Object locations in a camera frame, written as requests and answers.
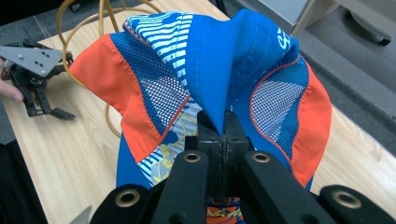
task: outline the white logo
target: white logo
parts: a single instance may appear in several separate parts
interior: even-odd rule
[[[290,49],[290,37],[285,34],[280,28],[277,28],[277,40],[282,49]]]

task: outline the mesh panel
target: mesh panel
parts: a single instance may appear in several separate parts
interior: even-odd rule
[[[163,134],[188,94],[151,47],[126,32],[112,34],[111,39],[134,70],[148,115]]]
[[[251,111],[263,134],[277,142],[292,158],[291,145],[297,134],[298,104],[308,83],[304,59],[276,71],[252,94]]]

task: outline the finger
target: finger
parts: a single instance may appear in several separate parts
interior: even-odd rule
[[[2,59],[0,59],[0,78],[4,79],[4,72],[3,72],[3,68],[4,68],[4,62]]]
[[[3,79],[3,80],[9,80],[9,75],[7,74],[7,72],[6,71],[0,71],[0,78],[1,79]]]
[[[5,95],[16,102],[23,102],[23,94],[12,85],[9,85],[3,80],[0,80],[0,94]]]

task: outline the printed pattern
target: printed pattern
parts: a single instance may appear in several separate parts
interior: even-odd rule
[[[196,116],[201,110],[202,108],[190,99],[168,133],[177,137],[171,139],[171,143],[160,144],[148,157],[138,163],[151,186],[169,176],[177,154],[184,151],[184,138],[196,135]]]
[[[206,223],[244,223],[239,198],[216,198],[207,203]]]

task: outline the wooden table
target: wooden table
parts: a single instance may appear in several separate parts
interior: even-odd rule
[[[158,0],[162,10],[183,10],[227,18],[206,0]],[[116,15],[118,24],[130,15]],[[105,32],[113,32],[105,20]],[[98,23],[84,26],[68,50],[78,55],[98,38]],[[43,44],[61,49],[58,36]],[[3,102],[21,146],[23,157],[49,223],[69,223],[84,209],[92,212],[115,188],[120,139],[106,124],[105,103],[76,84],[67,74],[54,77],[46,89],[52,107],[75,114],[74,120],[52,116],[28,118],[24,105],[6,98]],[[110,111],[120,129],[120,115]],[[396,160],[371,136],[333,109],[332,133],[318,168],[312,190],[330,184],[352,187],[378,203],[396,218]]]

